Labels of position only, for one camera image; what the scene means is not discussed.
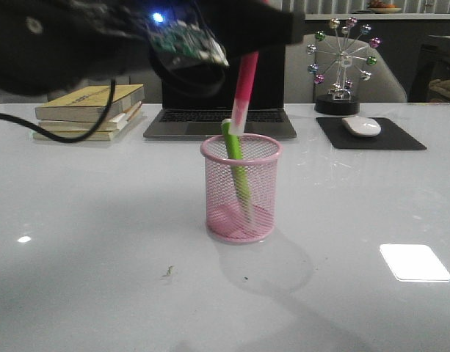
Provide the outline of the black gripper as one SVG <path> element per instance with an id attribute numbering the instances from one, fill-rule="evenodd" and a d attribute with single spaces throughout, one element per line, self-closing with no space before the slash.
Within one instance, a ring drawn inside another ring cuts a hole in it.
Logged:
<path id="1" fill-rule="evenodd" d="M 161 68 L 148 37 L 155 11 L 188 7 L 229 59 L 247 53 L 245 1 L 0 1 L 0 90 L 39 96 L 84 79 Z"/>

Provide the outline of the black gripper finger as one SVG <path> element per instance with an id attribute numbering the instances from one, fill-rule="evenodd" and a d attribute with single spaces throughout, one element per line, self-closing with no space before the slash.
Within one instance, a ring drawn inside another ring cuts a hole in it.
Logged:
<path id="1" fill-rule="evenodd" d="M 209 28 L 229 59 L 301 43 L 304 25 L 302 10 L 286 12 L 264 1 L 209 2 Z"/>

